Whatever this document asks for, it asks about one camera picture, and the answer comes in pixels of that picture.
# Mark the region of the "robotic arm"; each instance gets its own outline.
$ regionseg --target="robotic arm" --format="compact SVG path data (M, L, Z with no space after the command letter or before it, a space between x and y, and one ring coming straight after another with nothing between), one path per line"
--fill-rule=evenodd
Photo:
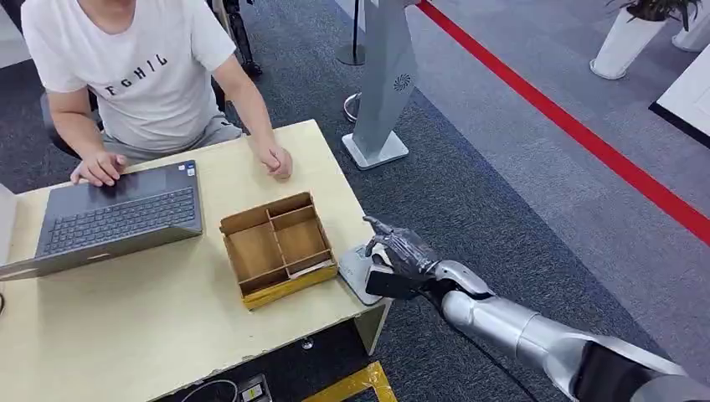
M466 266L441 260L412 230L365 217L375 231L367 292L411 299L425 296L452 327L485 338L508 356L545 373L572 400L680 402L710 400L710 388L683 368L618 338L594 335L543 317L509 301ZM392 251L387 265L373 247Z

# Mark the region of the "man's left hand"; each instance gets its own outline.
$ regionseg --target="man's left hand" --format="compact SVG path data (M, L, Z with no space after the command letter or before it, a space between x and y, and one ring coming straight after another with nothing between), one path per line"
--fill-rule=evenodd
M275 142L256 144L256 156L269 171L269 175L279 180L286 180L291 176L293 161L291 154Z

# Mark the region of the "white pot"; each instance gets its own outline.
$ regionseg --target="white pot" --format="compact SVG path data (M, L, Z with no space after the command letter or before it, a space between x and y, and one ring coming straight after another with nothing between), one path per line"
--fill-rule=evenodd
M626 8L619 11L596 59L589 62L592 72L607 80L618 80L648 45L666 21L634 18Z
M697 10L697 17L690 16L689 29L681 28L681 32L673 37L673 44L687 52L702 52L710 44L710 7Z

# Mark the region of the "laptop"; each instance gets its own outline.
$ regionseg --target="laptop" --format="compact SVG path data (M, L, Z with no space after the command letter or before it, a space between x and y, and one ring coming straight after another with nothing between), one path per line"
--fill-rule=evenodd
M0 281L45 276L202 234L197 164L185 161L49 193L35 257L0 266Z

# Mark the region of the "man's arm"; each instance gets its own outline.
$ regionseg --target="man's arm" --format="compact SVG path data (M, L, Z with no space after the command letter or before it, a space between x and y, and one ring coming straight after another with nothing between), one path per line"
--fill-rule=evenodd
M24 38L42 85L47 89L49 111L59 135L78 153L82 162L71 173L71 181L86 178L92 184L112 186L119 178L116 169L126 159L105 151L96 124L89 118L86 82L69 67L59 41L54 17L40 0L22 6Z
M91 106L86 88L69 93L48 90L47 98L54 127L82 159L104 150L99 128L90 118Z
M264 98L244 72L234 55L230 55L214 72L227 100L234 103L239 118L254 138L254 152L278 178L291 175L293 162L287 150L276 143Z
M114 185L126 159L104 148L99 127L90 118L89 91L86 88L67 93L48 90L47 98L54 127L82 160L71 173L72 183L85 178L95 186Z
M234 42L204 0L183 0L183 5L191 22L193 57L212 73L226 98L234 103L239 117L254 138L252 149L269 168L269 173L277 178L289 177L291 155L276 143L264 99L234 57Z

